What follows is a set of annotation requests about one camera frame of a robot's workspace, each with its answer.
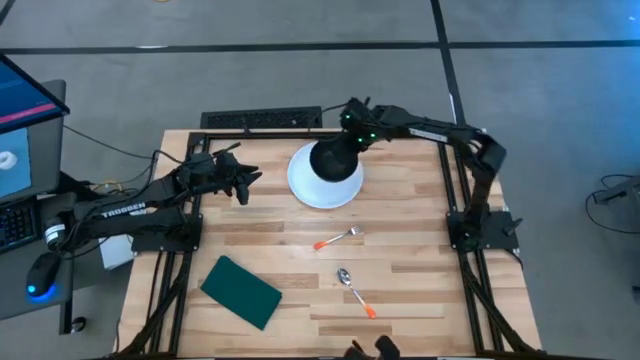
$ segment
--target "green cloth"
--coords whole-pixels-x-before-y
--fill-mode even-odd
[[[226,256],[218,259],[200,289],[260,330],[282,299],[280,291]]]

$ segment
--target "keyboard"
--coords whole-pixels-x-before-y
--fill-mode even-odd
[[[0,205],[0,253],[40,238],[35,205],[34,200]]]

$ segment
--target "spoon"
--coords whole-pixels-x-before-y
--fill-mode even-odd
[[[358,291],[356,291],[356,289],[354,289],[353,286],[351,286],[351,275],[349,275],[349,272],[342,268],[338,269],[338,279],[340,279],[341,283],[347,285],[349,289],[353,291],[353,295],[355,295],[356,298],[358,298],[358,301],[360,301],[360,304],[362,304],[362,307],[364,307],[364,309],[367,311],[367,314],[369,315],[369,319],[375,319],[376,312],[373,311],[371,306],[367,305],[367,303],[364,302],[364,300],[362,299],[362,296],[358,294]]]

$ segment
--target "white plate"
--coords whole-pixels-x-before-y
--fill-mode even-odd
[[[309,161],[316,142],[301,147],[291,158],[287,170],[289,187],[298,200],[311,207],[334,209],[356,197],[364,181],[364,171],[358,162],[356,172],[344,181],[334,183],[320,179]]]

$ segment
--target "blue light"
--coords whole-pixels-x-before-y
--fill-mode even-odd
[[[56,285],[53,284],[51,285],[51,287],[49,288],[49,290],[47,290],[46,293],[40,295],[40,296],[31,296],[29,295],[29,301],[34,302],[34,303],[46,303],[49,302],[49,300],[51,300],[56,294]]]

